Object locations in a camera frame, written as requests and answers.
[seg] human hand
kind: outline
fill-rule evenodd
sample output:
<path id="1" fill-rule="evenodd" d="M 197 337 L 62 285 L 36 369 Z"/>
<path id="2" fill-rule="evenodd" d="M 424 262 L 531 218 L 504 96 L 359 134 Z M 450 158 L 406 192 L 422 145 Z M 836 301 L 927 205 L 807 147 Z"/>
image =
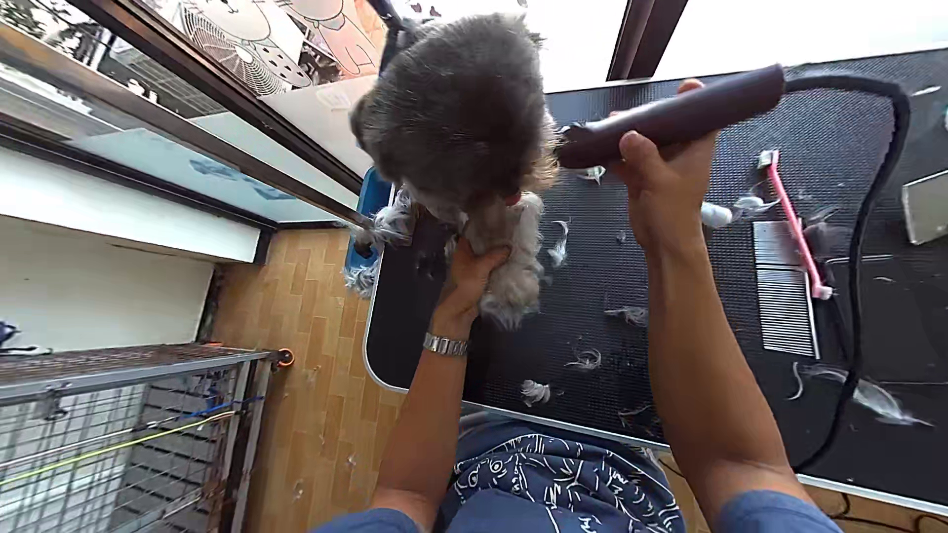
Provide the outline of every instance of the human hand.
<path id="1" fill-rule="evenodd" d="M 678 93 L 702 86 L 685 80 Z M 623 163 L 612 169 L 629 189 L 629 224 L 646 255 L 704 246 L 701 206 L 717 136 L 713 132 L 661 150 L 638 132 L 619 140 Z"/>
<path id="2" fill-rule="evenodd" d="M 470 241 L 458 239 L 451 262 L 450 278 L 441 300 L 431 315 L 430 333 L 452 340 L 467 340 L 471 323 L 477 318 L 478 301 L 487 286 L 490 272 L 510 255 L 510 248 L 499 247 L 484 255 L 475 255 Z"/>

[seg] metal watch band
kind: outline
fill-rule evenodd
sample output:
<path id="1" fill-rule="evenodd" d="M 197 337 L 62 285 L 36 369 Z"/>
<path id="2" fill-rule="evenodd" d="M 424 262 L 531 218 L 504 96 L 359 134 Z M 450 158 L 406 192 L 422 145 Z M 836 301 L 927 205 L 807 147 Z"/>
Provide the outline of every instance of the metal watch band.
<path id="1" fill-rule="evenodd" d="M 438 337 L 430 333 L 425 334 L 425 343 L 423 346 L 426 350 L 442 356 L 457 357 L 467 353 L 466 340 L 445 339 L 444 337 Z"/>

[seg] orange wheel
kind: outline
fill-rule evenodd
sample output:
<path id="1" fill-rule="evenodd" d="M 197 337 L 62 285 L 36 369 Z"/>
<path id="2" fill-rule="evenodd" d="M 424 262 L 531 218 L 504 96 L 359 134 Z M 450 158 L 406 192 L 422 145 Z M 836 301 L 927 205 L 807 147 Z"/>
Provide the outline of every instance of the orange wheel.
<path id="1" fill-rule="evenodd" d="M 293 356 L 293 351 L 289 348 L 281 348 L 279 351 L 280 358 L 277 359 L 277 366 L 289 366 L 296 360 L 296 357 Z"/>

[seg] wooden floor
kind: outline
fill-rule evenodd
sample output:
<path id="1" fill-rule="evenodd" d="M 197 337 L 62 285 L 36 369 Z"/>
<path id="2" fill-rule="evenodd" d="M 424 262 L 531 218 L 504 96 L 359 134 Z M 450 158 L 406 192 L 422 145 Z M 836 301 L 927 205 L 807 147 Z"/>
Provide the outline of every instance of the wooden floor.
<path id="1" fill-rule="evenodd" d="M 214 337 L 244 348 L 288 347 L 296 362 L 271 381 L 247 510 L 248 530 L 304 531 L 366 507 L 402 395 L 382 390 L 362 362 L 368 302 L 348 294 L 339 274 L 346 230 L 281 231 L 266 266 L 225 267 Z M 674 466 L 670 455 L 664 460 Z M 688 531 L 707 532 L 684 480 L 668 478 Z M 828 513 L 842 496 L 809 489 Z M 852 516 L 911 529 L 918 514 L 852 498 Z M 840 523 L 847 532 L 885 531 Z M 925 521 L 923 533 L 948 533 Z"/>

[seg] human arm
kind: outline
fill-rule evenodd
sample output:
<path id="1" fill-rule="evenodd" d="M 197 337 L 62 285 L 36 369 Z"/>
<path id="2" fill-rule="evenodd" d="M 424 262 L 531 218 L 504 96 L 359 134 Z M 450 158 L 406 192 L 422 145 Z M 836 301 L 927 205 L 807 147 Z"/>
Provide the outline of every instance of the human arm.
<path id="1" fill-rule="evenodd" d="M 680 92 L 700 87 L 682 83 Z M 742 492 L 769 489 L 811 503 L 724 316 L 701 222 L 715 138 L 660 154 L 643 136 L 620 141 L 629 222 L 646 253 L 648 368 L 665 438 L 714 524 Z"/>
<path id="2" fill-rule="evenodd" d="M 490 271 L 508 254 L 497 248 L 476 256 L 467 239 L 458 241 L 450 279 L 431 316 L 432 335 L 467 340 Z M 423 531 L 431 530 L 454 466 L 466 365 L 466 356 L 422 351 L 382 454 L 370 508 L 402 511 Z"/>

